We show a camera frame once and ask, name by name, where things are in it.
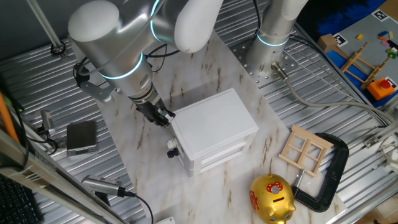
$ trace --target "metal bracket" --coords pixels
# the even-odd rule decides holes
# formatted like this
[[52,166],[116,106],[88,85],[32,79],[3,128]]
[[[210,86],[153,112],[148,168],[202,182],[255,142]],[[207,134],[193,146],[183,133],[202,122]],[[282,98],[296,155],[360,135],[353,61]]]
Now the metal bracket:
[[114,99],[111,96],[111,94],[115,90],[115,87],[113,87],[111,85],[102,89],[102,88],[92,84],[91,82],[86,81],[86,82],[82,82],[80,84],[80,88],[85,93],[91,95],[96,100],[99,100],[102,103],[107,104],[109,102],[113,102],[114,101]]
[[376,136],[371,137],[370,139],[366,140],[364,142],[365,146],[367,148],[370,148],[371,146],[373,146],[374,144],[378,143],[379,139]]
[[389,124],[387,127],[381,129],[379,132],[374,134],[371,138],[369,138],[365,142],[363,142],[363,144],[367,148],[370,148],[374,144],[385,140],[386,138],[388,138],[389,136],[392,136],[396,132],[398,132],[398,120]]

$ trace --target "marble surface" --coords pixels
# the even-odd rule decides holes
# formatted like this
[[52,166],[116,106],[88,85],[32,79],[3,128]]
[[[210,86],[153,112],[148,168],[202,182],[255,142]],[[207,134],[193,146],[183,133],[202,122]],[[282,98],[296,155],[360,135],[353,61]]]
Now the marble surface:
[[[149,62],[155,70],[162,59]],[[153,83],[172,111],[234,88],[259,126],[246,154],[189,178],[178,158],[166,155],[168,129],[148,122],[125,96],[114,93],[114,103],[98,103],[137,194],[149,203],[155,220],[173,216],[177,224],[262,223],[249,199],[252,181],[273,173],[293,183],[298,169],[278,158],[290,132],[233,53],[213,33],[199,52],[167,57]],[[300,188],[316,195],[322,181],[320,173],[316,179],[305,175]],[[324,213],[294,204],[296,211],[287,223],[322,224],[346,209],[337,195]]]

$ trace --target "gray cable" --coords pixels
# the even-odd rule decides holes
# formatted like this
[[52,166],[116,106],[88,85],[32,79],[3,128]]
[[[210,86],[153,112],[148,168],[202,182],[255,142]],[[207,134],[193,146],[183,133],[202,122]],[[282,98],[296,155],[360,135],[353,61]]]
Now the gray cable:
[[296,97],[297,100],[299,100],[299,102],[307,105],[307,106],[312,106],[312,107],[327,107],[327,106],[341,106],[341,105],[349,105],[349,106],[359,106],[365,109],[369,109],[381,116],[383,116],[384,118],[386,118],[388,121],[390,121],[390,123],[394,122],[394,118],[392,116],[390,116],[389,114],[374,108],[372,106],[366,105],[364,103],[357,103],[357,102],[349,102],[349,101],[343,101],[343,102],[334,102],[334,103],[311,103],[308,101],[305,101],[303,98],[301,98],[296,91],[294,91],[292,84],[290,84],[289,79],[285,80],[287,87],[291,90],[292,94],[294,95],[294,97]]
[[383,145],[386,141],[388,140],[388,138],[386,138],[379,146],[379,150],[381,152],[381,154],[387,159],[387,161],[393,163],[393,164],[398,164],[398,161],[395,161],[393,159],[391,159],[389,156],[387,156],[387,154],[384,152],[384,150],[386,150],[388,147],[394,147],[391,151],[395,150],[398,147],[398,144],[386,144]]

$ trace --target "black knob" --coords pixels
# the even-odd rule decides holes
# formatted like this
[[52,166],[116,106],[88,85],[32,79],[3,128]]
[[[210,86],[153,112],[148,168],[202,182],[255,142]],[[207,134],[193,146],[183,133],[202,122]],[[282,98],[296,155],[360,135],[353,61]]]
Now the black knob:
[[169,158],[173,158],[174,156],[178,156],[178,149],[174,148],[174,149],[170,150],[169,152],[167,152],[167,156]]

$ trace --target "gold piggy bank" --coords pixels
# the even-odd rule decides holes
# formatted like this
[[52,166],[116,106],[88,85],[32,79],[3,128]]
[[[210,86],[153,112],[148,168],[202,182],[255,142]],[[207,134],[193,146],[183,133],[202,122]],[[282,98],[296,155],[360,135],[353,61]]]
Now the gold piggy bank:
[[275,174],[262,175],[254,180],[250,188],[250,201],[266,224],[285,224],[296,210],[289,183]]

